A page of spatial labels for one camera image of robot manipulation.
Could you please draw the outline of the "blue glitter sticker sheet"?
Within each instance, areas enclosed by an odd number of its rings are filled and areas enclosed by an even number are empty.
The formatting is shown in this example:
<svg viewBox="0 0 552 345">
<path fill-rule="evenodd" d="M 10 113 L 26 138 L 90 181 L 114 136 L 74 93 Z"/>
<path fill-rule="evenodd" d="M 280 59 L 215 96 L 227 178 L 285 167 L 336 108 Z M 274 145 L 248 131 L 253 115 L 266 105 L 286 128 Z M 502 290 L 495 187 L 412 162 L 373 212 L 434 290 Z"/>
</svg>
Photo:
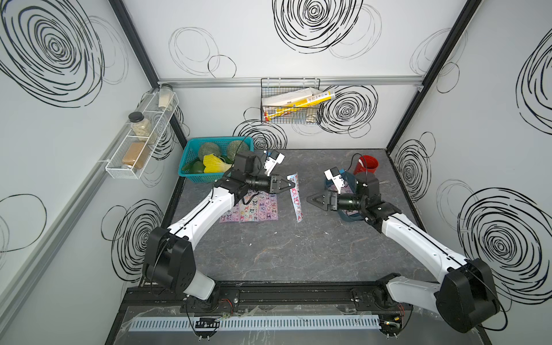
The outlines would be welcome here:
<svg viewBox="0 0 552 345">
<path fill-rule="evenodd" d="M 277 196 L 261 192 L 258 196 L 258 221 L 277 221 Z"/>
</svg>

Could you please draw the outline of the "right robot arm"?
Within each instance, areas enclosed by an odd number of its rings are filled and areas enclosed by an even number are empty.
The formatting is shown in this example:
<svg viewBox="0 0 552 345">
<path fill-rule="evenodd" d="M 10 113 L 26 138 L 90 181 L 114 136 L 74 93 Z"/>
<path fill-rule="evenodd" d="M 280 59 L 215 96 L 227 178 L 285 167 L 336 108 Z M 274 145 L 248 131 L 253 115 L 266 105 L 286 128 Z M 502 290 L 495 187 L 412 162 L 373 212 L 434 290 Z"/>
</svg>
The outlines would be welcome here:
<svg viewBox="0 0 552 345">
<path fill-rule="evenodd" d="M 469 260 L 441 244 L 399 208 L 384 201 L 374 174 L 358 175 L 354 193 L 342 191 L 344 180 L 338 169 L 326 171 L 325 176 L 336 189 L 310 195 L 309 204 L 324 211 L 358 212 L 365 223 L 407 250 L 436 279 L 429 283 L 403 276 L 391 278 L 385 283 L 391 300 L 438 313 L 460 333 L 467 333 L 500 313 L 490 266 L 480 259 Z"/>
</svg>

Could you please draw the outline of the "dark teal storage box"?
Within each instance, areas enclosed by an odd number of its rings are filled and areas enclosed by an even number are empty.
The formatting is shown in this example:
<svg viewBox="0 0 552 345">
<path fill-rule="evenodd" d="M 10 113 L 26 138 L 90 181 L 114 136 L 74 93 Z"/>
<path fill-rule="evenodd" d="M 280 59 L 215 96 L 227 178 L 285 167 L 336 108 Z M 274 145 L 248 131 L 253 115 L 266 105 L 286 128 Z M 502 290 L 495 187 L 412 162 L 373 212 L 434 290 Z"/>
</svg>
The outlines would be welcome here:
<svg viewBox="0 0 552 345">
<path fill-rule="evenodd" d="M 356 179 L 350 172 L 345 170 L 340 170 L 340 173 L 346 181 L 346 185 L 339 195 L 339 209 L 337 210 L 339 217 L 342 221 L 349 223 L 363 221 L 364 218 L 355 206 L 357 201 L 355 193 L 357 186 Z"/>
</svg>

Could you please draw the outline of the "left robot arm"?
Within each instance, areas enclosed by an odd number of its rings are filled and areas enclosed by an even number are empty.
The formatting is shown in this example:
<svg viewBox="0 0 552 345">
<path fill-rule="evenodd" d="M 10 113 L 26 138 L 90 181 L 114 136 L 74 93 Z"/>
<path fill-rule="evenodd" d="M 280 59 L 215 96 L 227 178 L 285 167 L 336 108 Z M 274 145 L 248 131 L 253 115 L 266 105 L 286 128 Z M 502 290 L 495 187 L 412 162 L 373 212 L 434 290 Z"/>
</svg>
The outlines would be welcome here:
<svg viewBox="0 0 552 345">
<path fill-rule="evenodd" d="M 207 196 L 181 220 L 167 228 L 154 229 L 148 238 L 142 267 L 143 276 L 176 296 L 209 300 L 215 280 L 196 267 L 194 250 L 208 230 L 250 191 L 279 194 L 296 184 L 274 175 L 285 159 L 274 151 L 264 160 L 253 151 L 236 154 L 234 164 L 218 179 Z"/>
</svg>

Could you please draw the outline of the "pink sticker sheet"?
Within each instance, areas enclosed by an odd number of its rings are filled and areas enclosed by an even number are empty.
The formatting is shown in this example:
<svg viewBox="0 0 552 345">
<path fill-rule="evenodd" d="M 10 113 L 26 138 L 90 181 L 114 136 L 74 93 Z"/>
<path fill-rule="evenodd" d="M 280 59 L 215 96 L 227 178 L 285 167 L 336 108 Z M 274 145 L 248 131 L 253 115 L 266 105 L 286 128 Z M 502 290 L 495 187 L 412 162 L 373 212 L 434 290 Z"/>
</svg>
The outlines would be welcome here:
<svg viewBox="0 0 552 345">
<path fill-rule="evenodd" d="M 296 220 L 298 223 L 300 223 L 303 221 L 303 211 L 302 211 L 301 202 L 300 202 L 298 174 L 294 173 L 293 175 L 289 175 L 287 179 L 295 184 L 295 186 L 290 189 L 290 196 L 291 196 L 293 208 L 296 215 Z"/>
</svg>

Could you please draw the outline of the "purple Kuromi sticker sheet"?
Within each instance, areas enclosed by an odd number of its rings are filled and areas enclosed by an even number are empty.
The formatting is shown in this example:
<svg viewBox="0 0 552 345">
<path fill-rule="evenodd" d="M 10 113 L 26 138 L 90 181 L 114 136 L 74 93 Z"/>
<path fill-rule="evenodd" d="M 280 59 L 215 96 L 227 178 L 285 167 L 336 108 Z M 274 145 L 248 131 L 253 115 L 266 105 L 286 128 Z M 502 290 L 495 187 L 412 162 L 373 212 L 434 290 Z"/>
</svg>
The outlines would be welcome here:
<svg viewBox="0 0 552 345">
<path fill-rule="evenodd" d="M 228 222 L 240 222 L 240 209 L 239 205 L 234 206 L 231 210 L 225 212 L 221 218 L 221 223 L 228 223 Z"/>
</svg>

